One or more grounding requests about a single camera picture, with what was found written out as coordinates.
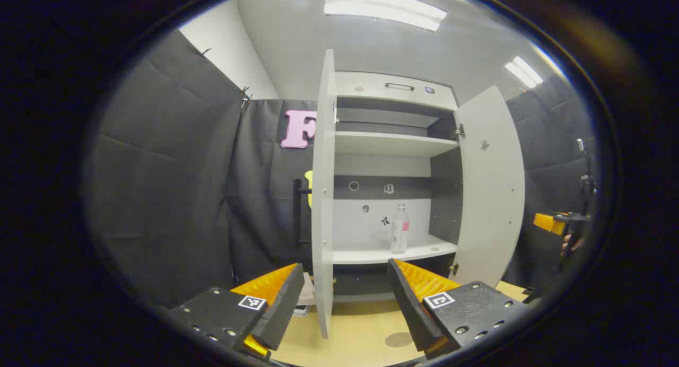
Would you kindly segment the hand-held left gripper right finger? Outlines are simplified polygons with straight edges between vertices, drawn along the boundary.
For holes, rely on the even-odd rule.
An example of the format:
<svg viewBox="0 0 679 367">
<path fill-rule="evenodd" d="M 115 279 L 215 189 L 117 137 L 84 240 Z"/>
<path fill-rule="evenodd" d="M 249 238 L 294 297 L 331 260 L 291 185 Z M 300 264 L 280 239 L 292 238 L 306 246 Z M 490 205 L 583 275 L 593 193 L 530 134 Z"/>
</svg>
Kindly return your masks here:
<svg viewBox="0 0 679 367">
<path fill-rule="evenodd" d="M 387 276 L 415 348 L 429 360 L 495 333 L 531 308 L 483 282 L 460 285 L 394 258 Z"/>
</svg>

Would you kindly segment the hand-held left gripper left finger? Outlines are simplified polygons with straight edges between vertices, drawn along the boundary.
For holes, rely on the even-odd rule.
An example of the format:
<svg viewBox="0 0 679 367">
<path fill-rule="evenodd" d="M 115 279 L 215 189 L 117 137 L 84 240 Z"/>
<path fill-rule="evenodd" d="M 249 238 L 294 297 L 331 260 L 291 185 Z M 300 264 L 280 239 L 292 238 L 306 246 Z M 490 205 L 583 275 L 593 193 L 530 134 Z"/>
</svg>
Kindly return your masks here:
<svg viewBox="0 0 679 367">
<path fill-rule="evenodd" d="M 267 362 L 281 344 L 303 286 L 303 265 L 294 263 L 231 289 L 210 287 L 168 314 L 224 352 Z"/>
</svg>

